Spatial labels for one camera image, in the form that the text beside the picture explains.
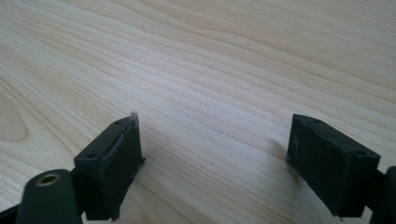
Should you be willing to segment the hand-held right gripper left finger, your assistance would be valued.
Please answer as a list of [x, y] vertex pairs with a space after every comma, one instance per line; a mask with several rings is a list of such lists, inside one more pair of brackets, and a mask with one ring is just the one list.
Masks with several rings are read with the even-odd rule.
[[112, 122], [75, 158], [78, 211], [88, 220], [116, 220], [142, 156], [136, 113]]

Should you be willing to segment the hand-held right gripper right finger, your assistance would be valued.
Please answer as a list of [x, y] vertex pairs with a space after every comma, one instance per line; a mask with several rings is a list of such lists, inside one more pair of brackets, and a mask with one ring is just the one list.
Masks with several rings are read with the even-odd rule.
[[361, 216], [379, 154], [319, 119], [295, 114], [287, 157], [333, 215]]

